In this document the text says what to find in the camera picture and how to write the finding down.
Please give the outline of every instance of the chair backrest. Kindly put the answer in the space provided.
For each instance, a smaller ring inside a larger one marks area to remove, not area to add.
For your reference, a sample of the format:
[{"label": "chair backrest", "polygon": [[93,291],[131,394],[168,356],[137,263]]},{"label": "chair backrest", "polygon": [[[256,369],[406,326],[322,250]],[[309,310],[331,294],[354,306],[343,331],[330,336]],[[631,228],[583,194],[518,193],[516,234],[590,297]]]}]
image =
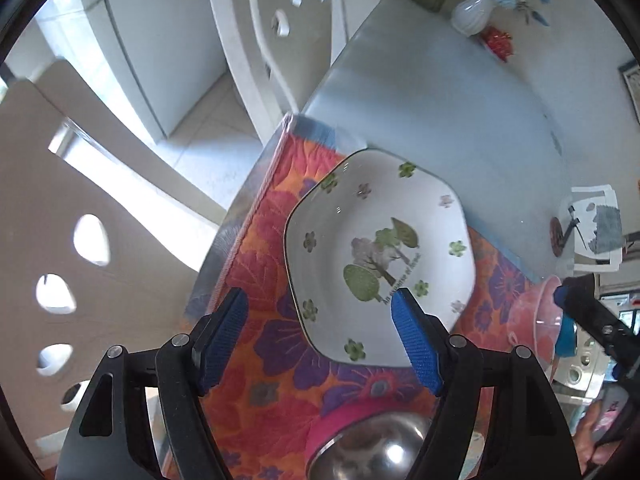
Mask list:
[{"label": "chair backrest", "polygon": [[[68,389],[90,379],[115,343],[139,351],[166,342],[196,278],[111,196],[49,151],[65,121],[29,81],[10,86],[0,104],[0,383],[36,457],[36,440],[70,423],[72,410],[61,406]],[[106,233],[105,258],[74,248],[79,220],[87,218],[94,234]],[[47,300],[42,288],[55,285],[59,303],[47,303],[51,294]]]},{"label": "chair backrest", "polygon": [[[220,39],[247,112],[265,143],[282,118],[270,73],[299,112],[330,66],[332,8],[341,0],[211,0]],[[342,31],[343,27],[333,27]]]},{"label": "chair backrest", "polygon": [[35,84],[47,101],[71,117],[105,152],[177,203],[216,225],[222,224],[226,210],[133,135],[66,59],[53,62]]},{"label": "chair backrest", "polygon": [[[574,197],[578,193],[590,195],[573,202],[575,208],[575,216],[580,219],[577,229],[579,234],[575,234],[575,253],[594,260],[593,264],[574,264],[574,270],[580,272],[615,272],[620,268],[622,263],[622,248],[609,251],[609,253],[594,254],[589,248],[589,242],[595,238],[597,224],[594,221],[596,216],[596,207],[599,205],[608,205],[618,208],[618,198],[616,192],[609,185],[591,186],[591,187],[572,187]],[[609,263],[596,263],[596,260],[609,260]]]}]

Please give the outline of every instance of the white ceramic plate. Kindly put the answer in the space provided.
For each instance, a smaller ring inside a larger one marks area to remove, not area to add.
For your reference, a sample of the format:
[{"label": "white ceramic plate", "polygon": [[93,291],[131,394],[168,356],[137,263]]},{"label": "white ceramic plate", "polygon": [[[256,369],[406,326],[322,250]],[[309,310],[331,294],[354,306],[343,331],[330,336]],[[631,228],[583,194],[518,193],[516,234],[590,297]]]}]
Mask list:
[{"label": "white ceramic plate", "polygon": [[454,191],[379,150],[341,162],[296,206],[284,238],[306,338],[338,362],[409,367],[391,294],[408,287],[450,330],[476,281]]}]

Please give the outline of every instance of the stainless steel bowl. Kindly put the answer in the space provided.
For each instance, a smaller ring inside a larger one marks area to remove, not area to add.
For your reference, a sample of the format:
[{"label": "stainless steel bowl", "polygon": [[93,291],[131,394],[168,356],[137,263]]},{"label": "stainless steel bowl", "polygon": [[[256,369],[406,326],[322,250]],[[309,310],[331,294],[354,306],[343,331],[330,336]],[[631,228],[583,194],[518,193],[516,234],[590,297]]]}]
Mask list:
[{"label": "stainless steel bowl", "polygon": [[402,480],[431,421],[415,413],[385,412],[342,430],[309,462],[308,480]]}]

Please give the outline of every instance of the picture frame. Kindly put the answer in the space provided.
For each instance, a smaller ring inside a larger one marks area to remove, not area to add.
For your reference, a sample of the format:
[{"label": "picture frame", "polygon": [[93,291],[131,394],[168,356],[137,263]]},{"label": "picture frame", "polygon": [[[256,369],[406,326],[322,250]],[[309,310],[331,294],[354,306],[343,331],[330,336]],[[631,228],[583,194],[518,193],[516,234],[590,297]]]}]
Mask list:
[{"label": "picture frame", "polygon": [[640,66],[634,59],[621,66],[619,70],[629,90],[631,102],[636,111],[636,119],[640,123]]}]

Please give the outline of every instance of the red object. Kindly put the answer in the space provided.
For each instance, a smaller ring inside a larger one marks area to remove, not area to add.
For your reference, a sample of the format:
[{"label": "red object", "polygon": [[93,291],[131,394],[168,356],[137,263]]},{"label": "red object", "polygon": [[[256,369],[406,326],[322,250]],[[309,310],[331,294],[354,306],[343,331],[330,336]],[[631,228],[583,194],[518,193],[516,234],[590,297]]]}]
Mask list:
[{"label": "red object", "polygon": [[507,58],[513,55],[513,45],[511,44],[513,38],[511,34],[489,25],[480,33],[480,37],[487,48],[501,61],[507,62]]}]

